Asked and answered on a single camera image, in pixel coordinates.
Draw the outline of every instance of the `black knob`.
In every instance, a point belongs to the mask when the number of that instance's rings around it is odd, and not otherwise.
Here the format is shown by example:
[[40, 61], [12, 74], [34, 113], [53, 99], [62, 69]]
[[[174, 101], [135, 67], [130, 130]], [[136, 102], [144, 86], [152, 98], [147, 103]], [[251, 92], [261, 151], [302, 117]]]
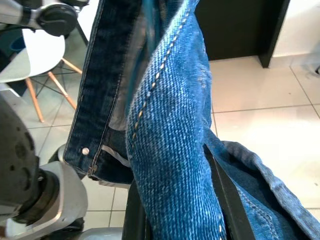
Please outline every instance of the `black knob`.
[[66, 4], [55, 4], [44, 9], [36, 22], [48, 34], [59, 37], [68, 35], [77, 25], [75, 9]]

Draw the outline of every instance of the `chair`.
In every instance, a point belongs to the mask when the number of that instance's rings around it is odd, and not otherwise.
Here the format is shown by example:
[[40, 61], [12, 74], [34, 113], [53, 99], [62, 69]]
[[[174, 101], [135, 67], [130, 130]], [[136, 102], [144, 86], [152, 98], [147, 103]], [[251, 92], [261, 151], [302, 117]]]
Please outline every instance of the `chair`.
[[90, 40], [92, 26], [97, 14], [99, 0], [90, 0], [89, 4], [84, 6], [78, 14], [77, 29], [86, 45]]
[[9, 83], [25, 79], [35, 111], [40, 122], [43, 123], [44, 118], [39, 108], [36, 92], [30, 77], [47, 73], [69, 104], [76, 109], [75, 102], [68, 96], [66, 90], [51, 72], [60, 61], [63, 61], [72, 70], [82, 74], [79, 68], [63, 58], [65, 53], [64, 36], [56, 37], [49, 35], [44, 30], [36, 30], [33, 32], [29, 29], [23, 29], [22, 35], [25, 48], [0, 72], [0, 83]]

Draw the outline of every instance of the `white chair seat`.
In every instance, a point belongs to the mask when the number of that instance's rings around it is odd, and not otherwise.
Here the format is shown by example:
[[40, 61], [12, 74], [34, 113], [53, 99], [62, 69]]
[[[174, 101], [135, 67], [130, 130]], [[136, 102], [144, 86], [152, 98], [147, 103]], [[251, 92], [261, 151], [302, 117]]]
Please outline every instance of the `white chair seat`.
[[52, 36], [44, 30], [33, 32], [29, 29], [23, 29], [22, 34], [30, 62], [29, 77], [51, 70], [63, 58], [66, 48], [64, 36]]
[[8, 66], [0, 72], [0, 83], [9, 83], [26, 79], [30, 76], [30, 62], [26, 49], [15, 56]]

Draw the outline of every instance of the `denim fabric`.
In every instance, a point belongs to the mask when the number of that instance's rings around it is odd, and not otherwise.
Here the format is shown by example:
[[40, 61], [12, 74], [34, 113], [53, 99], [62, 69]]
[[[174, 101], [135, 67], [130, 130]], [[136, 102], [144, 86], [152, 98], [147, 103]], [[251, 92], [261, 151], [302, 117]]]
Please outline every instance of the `denim fabric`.
[[203, 151], [211, 75], [195, 6], [185, 1], [175, 14], [128, 117], [128, 157], [154, 239], [226, 239]]
[[319, 223], [258, 156], [210, 130], [197, 2], [100, 0], [64, 159], [94, 180], [134, 175], [155, 239], [224, 240], [206, 144], [257, 240], [319, 239]]

